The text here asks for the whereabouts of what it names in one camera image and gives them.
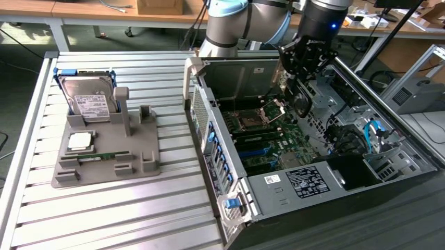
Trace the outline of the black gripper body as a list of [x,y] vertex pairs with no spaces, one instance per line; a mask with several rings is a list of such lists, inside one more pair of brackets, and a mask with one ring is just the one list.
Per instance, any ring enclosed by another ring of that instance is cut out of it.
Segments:
[[295,52],[302,56],[310,45],[315,48],[331,48],[347,14],[347,1],[307,1],[298,31],[294,36]]

